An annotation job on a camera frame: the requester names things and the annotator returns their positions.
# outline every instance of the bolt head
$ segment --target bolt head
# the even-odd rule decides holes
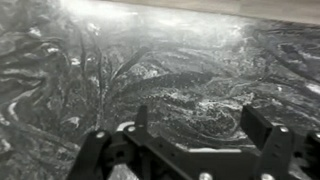
[[[211,174],[209,174],[207,172],[203,172],[200,174],[199,180],[213,180],[213,177]]]
[[[287,127],[280,127],[281,132],[289,132],[289,129]]]
[[[98,134],[96,135],[97,138],[102,138],[105,135],[104,132],[98,132]]]
[[[134,126],[130,126],[129,128],[128,128],[128,131],[129,132],[133,132],[133,131],[135,131],[136,130],[136,128],[134,127]]]
[[[271,174],[264,173],[261,175],[261,180],[275,180]]]

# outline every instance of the marble surface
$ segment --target marble surface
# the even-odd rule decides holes
[[[141,104],[181,146],[252,148],[242,105],[320,127],[320,27],[81,0],[0,0],[0,179],[63,179]],[[134,179],[121,167],[112,179]]]

